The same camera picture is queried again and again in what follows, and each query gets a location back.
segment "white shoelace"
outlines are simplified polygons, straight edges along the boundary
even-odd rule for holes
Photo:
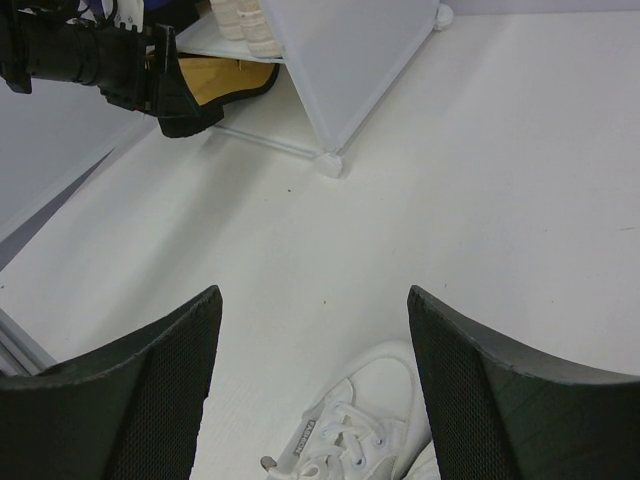
[[[333,443],[318,443],[308,446],[306,455],[308,460],[291,473],[278,470],[276,462],[270,458],[266,470],[276,480],[326,480],[328,478],[343,478],[344,471],[340,463],[340,456],[347,451],[356,468],[364,468],[367,459],[362,451],[360,439],[373,434],[374,443],[383,446],[385,431],[382,424],[370,415],[358,410],[353,405],[337,402],[332,411],[351,420],[350,425],[343,423],[329,423],[322,430],[322,437],[337,437],[341,445]]]

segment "sneaker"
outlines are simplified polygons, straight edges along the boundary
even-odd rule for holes
[[[431,439],[411,344],[382,343],[332,382],[278,459],[269,480],[400,480]]]
[[[422,451],[404,480],[440,480],[440,470],[433,442]]]

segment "wall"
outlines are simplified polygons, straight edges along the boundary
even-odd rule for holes
[[[443,0],[457,15],[640,10],[640,0]]]
[[[96,88],[42,81],[33,90],[18,95],[0,84],[0,241],[142,120],[107,104]]]

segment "robotic hand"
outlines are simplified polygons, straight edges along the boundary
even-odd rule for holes
[[[103,0],[90,21],[80,0],[0,0],[0,76],[17,93],[31,93],[31,78],[74,82],[97,86],[127,110],[193,116],[191,95],[171,75],[173,28],[143,28],[142,0],[120,2]]]

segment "shelf panel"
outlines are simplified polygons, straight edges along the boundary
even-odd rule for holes
[[[208,57],[237,58],[262,63],[284,63],[282,58],[258,58],[251,54],[244,40],[227,40],[220,34],[211,10],[178,35],[178,50]]]
[[[226,105],[224,112],[216,128],[226,133],[308,158],[323,152],[284,65],[266,94]]]

